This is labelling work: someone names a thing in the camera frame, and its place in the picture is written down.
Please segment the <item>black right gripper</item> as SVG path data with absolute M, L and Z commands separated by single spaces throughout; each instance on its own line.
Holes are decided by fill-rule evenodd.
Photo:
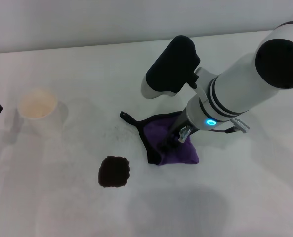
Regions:
M 188 136 L 191 135 L 192 130 L 193 125 L 189 121 L 187 113 L 182 112 L 169 130 L 169 139 L 165 139 L 161 142 L 161 150 L 169 151 L 172 148 L 177 148 L 179 143 L 184 143 L 186 141 Z

